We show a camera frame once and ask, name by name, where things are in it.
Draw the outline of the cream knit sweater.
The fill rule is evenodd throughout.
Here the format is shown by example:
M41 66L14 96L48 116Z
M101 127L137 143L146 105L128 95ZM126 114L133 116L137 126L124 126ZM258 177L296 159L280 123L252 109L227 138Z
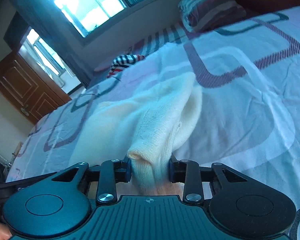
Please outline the cream knit sweater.
M120 195L181 195L181 185L168 179L168 162L190 137L201 110L202 90L192 72L128 99L102 102L86 121L69 163L94 166L128 157L132 180L119 183Z

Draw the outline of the brown wooden door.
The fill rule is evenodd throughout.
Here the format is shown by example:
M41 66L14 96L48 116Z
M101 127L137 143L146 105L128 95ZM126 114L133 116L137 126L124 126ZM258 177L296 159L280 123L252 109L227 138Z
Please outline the brown wooden door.
M36 62L32 66L16 52L0 61L0 92L33 124L70 101Z

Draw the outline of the black white striped cloth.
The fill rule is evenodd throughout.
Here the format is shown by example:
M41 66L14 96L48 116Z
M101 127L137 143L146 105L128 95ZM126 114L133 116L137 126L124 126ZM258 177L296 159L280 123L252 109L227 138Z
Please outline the black white striped cloth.
M145 56L140 54L124 54L117 56L112 61L111 68L107 74L107 78L118 74L119 72L144 59Z

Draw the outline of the patterned bed sheet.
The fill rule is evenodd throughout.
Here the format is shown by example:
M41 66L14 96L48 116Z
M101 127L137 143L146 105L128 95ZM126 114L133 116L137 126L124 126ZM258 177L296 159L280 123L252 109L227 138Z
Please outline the patterned bed sheet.
M172 155L203 166L223 163L283 192L298 210L290 238L300 239L300 6L167 43L91 86L41 118L7 181L67 168L100 103L131 98L186 72L201 87L202 110Z

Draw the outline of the striped mattress cover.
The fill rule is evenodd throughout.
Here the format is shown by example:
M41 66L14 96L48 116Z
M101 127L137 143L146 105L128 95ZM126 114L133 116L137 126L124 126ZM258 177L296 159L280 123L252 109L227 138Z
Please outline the striped mattress cover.
M140 54L144 55L145 58L159 50L167 43L177 43L181 44L190 39L191 34L186 30L181 22L168 26L156 33L146 36L135 44L131 45L124 52L119 55L124 54ZM94 75L100 74L102 71L107 70L109 72L113 59L117 56L111 56L109 60L104 63L99 64L94 69Z

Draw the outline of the striped folded quilt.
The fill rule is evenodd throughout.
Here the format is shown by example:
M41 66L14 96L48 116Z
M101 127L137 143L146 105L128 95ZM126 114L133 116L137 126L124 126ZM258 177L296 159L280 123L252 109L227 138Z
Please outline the striped folded quilt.
M246 10L235 0L181 0L178 4L183 26L202 33L243 20Z

